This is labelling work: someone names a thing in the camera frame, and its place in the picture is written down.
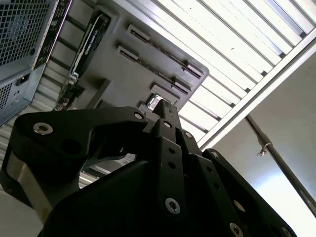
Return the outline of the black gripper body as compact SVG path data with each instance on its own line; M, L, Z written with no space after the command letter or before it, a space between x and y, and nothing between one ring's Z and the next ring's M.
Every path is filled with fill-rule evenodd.
M194 237L184 177L173 161L126 165L62 200L43 237Z

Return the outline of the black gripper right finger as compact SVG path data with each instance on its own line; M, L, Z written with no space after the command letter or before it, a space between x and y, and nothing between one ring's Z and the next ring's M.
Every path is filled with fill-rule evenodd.
M177 143L184 151L194 234L213 237L294 237L293 229L216 150L202 152L170 107Z

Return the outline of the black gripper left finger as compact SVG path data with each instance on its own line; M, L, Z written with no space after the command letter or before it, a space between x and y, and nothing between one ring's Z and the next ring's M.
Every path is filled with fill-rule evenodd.
M48 218L62 200L82 189L80 172L107 158L134 154L133 162L173 161L182 170L182 149L177 144L170 107L160 102L157 120L133 107L19 116L5 153L0 183L40 218Z

